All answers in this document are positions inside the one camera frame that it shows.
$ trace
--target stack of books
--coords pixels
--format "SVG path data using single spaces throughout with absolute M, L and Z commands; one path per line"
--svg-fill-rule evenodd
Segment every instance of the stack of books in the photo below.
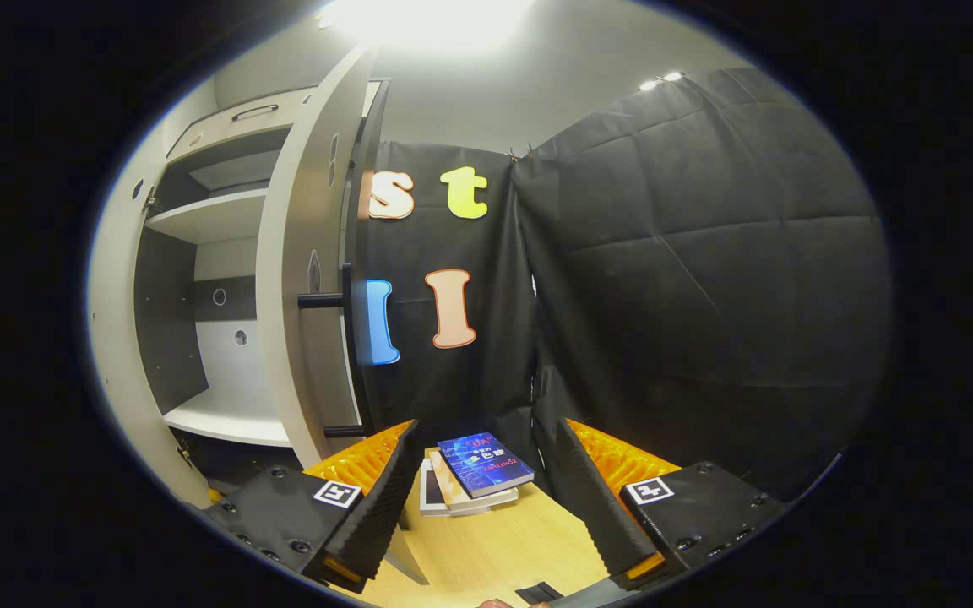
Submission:
M 533 470 L 490 432 L 440 442 L 422 460 L 420 512 L 424 517 L 490 513 L 494 505 L 517 500 L 517 486 L 534 478 Z

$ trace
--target black handle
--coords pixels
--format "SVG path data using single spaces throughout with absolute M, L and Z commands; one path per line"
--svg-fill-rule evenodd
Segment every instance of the black handle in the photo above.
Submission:
M 367 430 L 362 427 L 362 424 L 325 427 L 325 437 L 366 437 L 366 435 Z
M 343 293 L 300 293 L 300 308 L 340 308 L 344 306 Z
M 250 112 L 252 112 L 252 111 L 259 111 L 259 109 L 264 109 L 264 111 L 278 111 L 278 109 L 280 109 L 280 105 L 279 104 L 269 104 L 267 106 L 258 106 L 256 108 L 244 109 L 244 111 L 240 111 L 239 114 L 236 114 L 235 116 L 232 116 L 231 117 L 231 122 L 236 122 L 236 120 L 239 120 L 240 118 L 242 118 L 242 115 L 244 115 L 244 114 L 250 114 Z

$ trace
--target book cover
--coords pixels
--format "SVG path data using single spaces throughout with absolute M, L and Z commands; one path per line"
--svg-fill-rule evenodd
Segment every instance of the book cover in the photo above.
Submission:
M 441 455 L 472 499 L 526 484 L 535 473 L 490 432 L 438 442 Z
M 422 517 L 459 517 L 462 515 L 476 515 L 490 513 L 490 507 L 468 508 L 464 511 L 452 513 L 441 496 L 441 487 L 433 470 L 429 458 L 422 459 L 422 475 L 420 478 L 420 513 Z

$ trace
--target black curtain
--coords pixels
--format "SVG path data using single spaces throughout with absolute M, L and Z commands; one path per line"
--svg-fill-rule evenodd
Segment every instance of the black curtain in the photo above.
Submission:
M 888 349 L 889 260 L 861 177 L 795 97 L 754 68 L 664 82 L 513 180 L 548 469 L 561 415 L 784 500 L 845 446 Z
M 421 420 L 427 445 L 490 431 L 543 475 L 530 435 L 534 300 L 524 243 L 517 235 L 508 155 L 438 144 L 382 142 L 375 171 L 412 176 L 416 208 L 401 220 L 367 223 L 368 277 L 393 284 L 389 332 L 400 361 L 372 369 L 382 424 Z M 441 174 L 472 166 L 486 177 L 481 218 L 448 210 Z M 426 274 L 463 269 L 475 342 L 437 349 L 438 317 Z

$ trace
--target wooden table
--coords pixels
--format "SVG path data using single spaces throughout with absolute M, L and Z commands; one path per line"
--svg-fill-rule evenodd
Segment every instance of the wooden table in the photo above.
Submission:
M 419 585 L 389 562 L 361 595 L 333 589 L 389 608 L 474 608 L 486 600 L 528 605 L 514 591 L 545 581 L 570 595 L 607 577 L 584 523 L 534 484 L 520 487 L 517 501 L 490 513 L 464 517 L 422 517 L 420 474 L 405 509 L 403 532 L 422 572 Z

